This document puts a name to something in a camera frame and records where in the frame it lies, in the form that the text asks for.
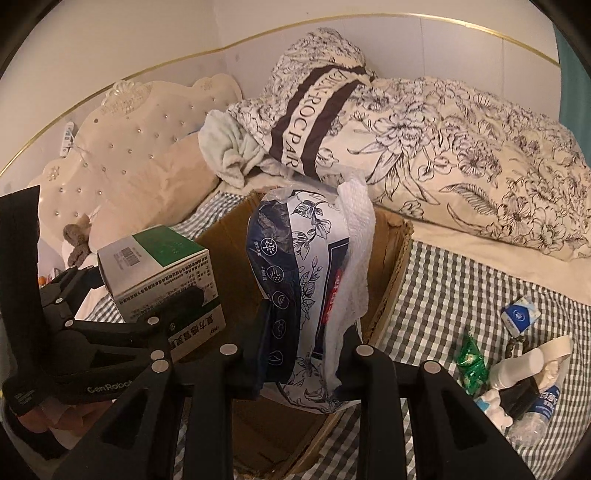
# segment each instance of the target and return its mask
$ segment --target plaid bedding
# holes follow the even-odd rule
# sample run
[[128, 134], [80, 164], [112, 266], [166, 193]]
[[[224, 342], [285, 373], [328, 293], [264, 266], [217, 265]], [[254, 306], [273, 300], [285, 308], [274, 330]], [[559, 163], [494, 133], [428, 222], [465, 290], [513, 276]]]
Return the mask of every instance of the plaid bedding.
[[[242, 201], [241, 196], [220, 193], [174, 229], [189, 238], [215, 223]], [[542, 317], [527, 330], [530, 345], [540, 345], [560, 335], [574, 343], [569, 374], [548, 432], [534, 448], [518, 448], [536, 478], [550, 480], [571, 455], [591, 420], [591, 307], [545, 287], [522, 281], [461, 255], [415, 242], [402, 292], [380, 349], [393, 360], [420, 364], [433, 359], [452, 375], [456, 355], [470, 327], [490, 367], [504, 356], [509, 334], [499, 312], [511, 301], [528, 294]], [[115, 305], [105, 297], [88, 320], [120, 322]], [[408, 408], [403, 401], [408, 479], [414, 479], [413, 438]], [[174, 480], [182, 478], [185, 425], [179, 431]], [[306, 480], [355, 478], [359, 410], [344, 412], [329, 436], [319, 462], [293, 476]]]

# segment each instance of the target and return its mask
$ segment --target teal curtain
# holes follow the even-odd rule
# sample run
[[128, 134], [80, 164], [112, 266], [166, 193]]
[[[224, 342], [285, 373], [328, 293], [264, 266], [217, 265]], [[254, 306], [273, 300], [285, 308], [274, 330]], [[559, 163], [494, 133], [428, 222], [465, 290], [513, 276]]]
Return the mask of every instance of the teal curtain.
[[560, 123], [574, 133], [591, 166], [591, 79], [566, 39], [554, 30], [562, 70]]

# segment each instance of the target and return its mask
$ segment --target cardboard box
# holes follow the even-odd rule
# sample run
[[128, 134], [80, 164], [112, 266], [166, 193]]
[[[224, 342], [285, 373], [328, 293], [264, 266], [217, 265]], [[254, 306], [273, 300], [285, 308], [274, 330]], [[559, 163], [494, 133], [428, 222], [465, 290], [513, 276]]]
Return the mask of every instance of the cardboard box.
[[[187, 359], [198, 358], [233, 340], [237, 326], [248, 328], [261, 293], [246, 256], [246, 227], [263, 197], [252, 193], [204, 232], [197, 242], [209, 249], [219, 280], [218, 291], [228, 328]], [[410, 256], [412, 224], [380, 207], [369, 262], [369, 309], [361, 319], [363, 339], [380, 343], [400, 294]], [[311, 468], [340, 414], [321, 415], [290, 408], [266, 398], [234, 401], [234, 467], [242, 474], [281, 479]]]
[[197, 320], [176, 322], [168, 339], [173, 361], [226, 326], [209, 251], [170, 228], [157, 226], [117, 240], [101, 248], [98, 259], [105, 286], [129, 323], [190, 286], [203, 290]]

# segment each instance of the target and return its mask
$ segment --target white bottle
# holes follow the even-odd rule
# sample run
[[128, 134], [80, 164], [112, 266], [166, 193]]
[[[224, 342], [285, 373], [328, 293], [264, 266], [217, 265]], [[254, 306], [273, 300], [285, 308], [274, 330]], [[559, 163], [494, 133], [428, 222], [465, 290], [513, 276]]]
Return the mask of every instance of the white bottle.
[[539, 348], [534, 348], [521, 356], [507, 358], [493, 365], [489, 373], [492, 388], [503, 390], [511, 388], [524, 378], [539, 373], [544, 366], [544, 354]]
[[569, 361], [567, 359], [560, 366], [560, 374], [556, 383], [542, 392], [538, 400], [523, 415], [523, 418], [513, 424], [507, 435], [509, 441], [524, 447], [535, 447], [544, 438], [550, 419], [556, 410], [568, 367]]

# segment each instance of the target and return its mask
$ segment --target floral pillow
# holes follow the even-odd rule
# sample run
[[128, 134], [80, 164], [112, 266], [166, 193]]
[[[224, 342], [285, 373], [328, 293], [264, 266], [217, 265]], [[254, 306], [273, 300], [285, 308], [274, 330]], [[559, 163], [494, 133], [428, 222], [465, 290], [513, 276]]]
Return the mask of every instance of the floral pillow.
[[376, 98], [396, 99], [395, 111], [358, 99], [354, 131], [371, 137], [348, 153], [379, 154], [367, 176], [376, 200], [563, 260], [591, 255], [591, 172], [568, 129], [462, 82], [372, 86]]
[[591, 256], [591, 173], [568, 129], [462, 82], [375, 79], [335, 30], [298, 40], [263, 96], [229, 112], [300, 173], [335, 185], [360, 170], [395, 212], [563, 260]]

